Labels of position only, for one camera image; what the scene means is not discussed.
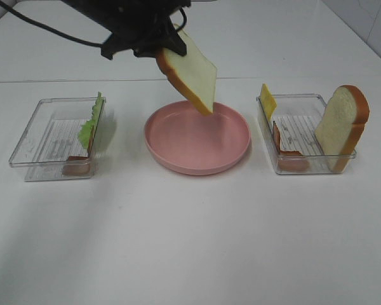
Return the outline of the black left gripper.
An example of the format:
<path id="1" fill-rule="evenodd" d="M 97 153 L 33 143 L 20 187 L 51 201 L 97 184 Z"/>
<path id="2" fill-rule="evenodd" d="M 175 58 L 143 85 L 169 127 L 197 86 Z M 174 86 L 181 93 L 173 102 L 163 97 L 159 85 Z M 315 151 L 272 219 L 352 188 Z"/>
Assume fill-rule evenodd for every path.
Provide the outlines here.
<path id="1" fill-rule="evenodd" d="M 187 47 L 171 21 L 177 11 L 184 14 L 190 1 L 65 1 L 84 16 L 110 31 L 101 45 L 101 56 L 133 49 L 134 56 L 156 58 L 163 49 L 184 57 Z"/>

